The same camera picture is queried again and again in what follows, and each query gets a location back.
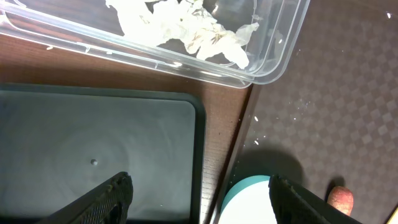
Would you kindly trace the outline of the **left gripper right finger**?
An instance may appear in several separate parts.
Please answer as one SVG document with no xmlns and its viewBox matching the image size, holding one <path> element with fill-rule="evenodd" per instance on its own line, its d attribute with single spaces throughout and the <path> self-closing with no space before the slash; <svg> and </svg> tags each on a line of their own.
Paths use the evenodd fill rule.
<svg viewBox="0 0 398 224">
<path fill-rule="evenodd" d="M 277 224 L 360 224 L 280 175 L 270 177 L 269 196 Z"/>
</svg>

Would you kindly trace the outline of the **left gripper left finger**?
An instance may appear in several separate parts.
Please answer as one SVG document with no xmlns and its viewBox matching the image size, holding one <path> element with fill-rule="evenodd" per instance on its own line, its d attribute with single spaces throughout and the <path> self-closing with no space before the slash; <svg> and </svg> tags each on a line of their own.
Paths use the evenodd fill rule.
<svg viewBox="0 0 398 224">
<path fill-rule="evenodd" d="M 125 224 L 133 192 L 131 176 L 119 172 L 38 224 Z"/>
</svg>

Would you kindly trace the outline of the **light blue bowl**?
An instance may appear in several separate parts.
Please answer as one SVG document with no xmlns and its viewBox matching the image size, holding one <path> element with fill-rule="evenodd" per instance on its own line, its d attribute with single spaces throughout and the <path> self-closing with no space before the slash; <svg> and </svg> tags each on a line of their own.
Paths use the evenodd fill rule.
<svg viewBox="0 0 398 224">
<path fill-rule="evenodd" d="M 224 197 L 218 224 L 277 224 L 269 181 L 268 175 L 254 175 L 233 185 Z"/>
</svg>

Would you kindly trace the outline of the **white tissue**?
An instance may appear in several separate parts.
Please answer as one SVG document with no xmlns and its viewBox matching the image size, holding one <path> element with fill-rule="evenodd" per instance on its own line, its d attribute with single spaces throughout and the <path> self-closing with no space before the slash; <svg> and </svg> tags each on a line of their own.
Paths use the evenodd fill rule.
<svg viewBox="0 0 398 224">
<path fill-rule="evenodd" d="M 206 60 L 218 54 L 235 63 L 240 69 L 249 65 L 243 46 L 257 31 L 257 22 L 227 30 L 203 7 L 202 1 L 166 0 L 106 0 L 108 8 L 115 8 L 126 39 L 149 47 L 169 40 L 180 40 L 188 54 Z"/>
</svg>

